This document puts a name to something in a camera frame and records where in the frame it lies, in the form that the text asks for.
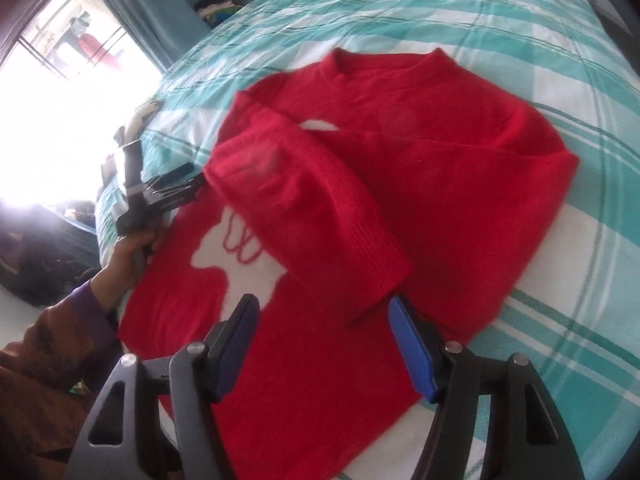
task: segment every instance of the purple cuff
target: purple cuff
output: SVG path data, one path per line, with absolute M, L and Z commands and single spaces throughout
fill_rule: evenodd
M 76 316 L 82 321 L 87 333 L 94 340 L 98 350 L 107 348 L 116 339 L 113 331 L 102 311 L 98 300 L 89 286 L 89 282 L 80 285 L 68 295 L 66 300 Z

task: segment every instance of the sweater sleeve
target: sweater sleeve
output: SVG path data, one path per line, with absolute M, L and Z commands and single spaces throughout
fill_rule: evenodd
M 411 262 L 367 187 L 312 132 L 244 92 L 238 103 L 250 120 L 222 132 L 205 168 L 209 183 L 318 305 L 356 319 Z
M 40 314 L 22 341 L 0 351 L 0 366 L 68 390 L 81 379 L 89 357 L 115 339 L 87 282 Z

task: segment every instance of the person's hand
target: person's hand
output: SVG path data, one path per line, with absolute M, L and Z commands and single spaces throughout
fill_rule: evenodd
M 111 259 L 90 283 L 95 299 L 105 312 L 113 310 L 124 293 L 136 286 L 138 276 L 134 269 L 132 255 L 135 251 L 151 244 L 153 252 L 158 250 L 164 238 L 164 230 L 145 230 L 118 238 L 113 246 Z

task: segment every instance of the striped bed sheet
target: striped bed sheet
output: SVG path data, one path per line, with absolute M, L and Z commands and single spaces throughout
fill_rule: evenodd
M 640 81 L 586 0 L 257 0 L 164 76 L 164 107 L 142 135 L 145 177 L 203 165 L 234 94 L 282 70 L 352 52 L 427 53 L 527 100 L 581 164 L 550 233 L 477 354 L 532 359 L 588 479 L 607 476 L 640 428 Z M 105 261 L 111 182 L 97 208 Z M 410 478 L 433 418 L 418 403 L 339 479 Z M 478 478 L 488 403 L 466 476 Z

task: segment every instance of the silver bolt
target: silver bolt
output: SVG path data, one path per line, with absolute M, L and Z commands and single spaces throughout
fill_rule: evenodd
M 124 354 L 120 358 L 120 364 L 124 367 L 130 367 L 138 362 L 138 356 L 135 354 Z
M 527 366 L 529 364 L 529 358 L 524 354 L 514 354 L 513 362 L 518 366 Z
M 459 354 L 464 347 L 457 341 L 447 341 L 444 343 L 444 349 L 450 354 Z
M 193 355 L 202 354 L 207 346 L 202 341 L 195 341 L 187 346 L 187 352 Z

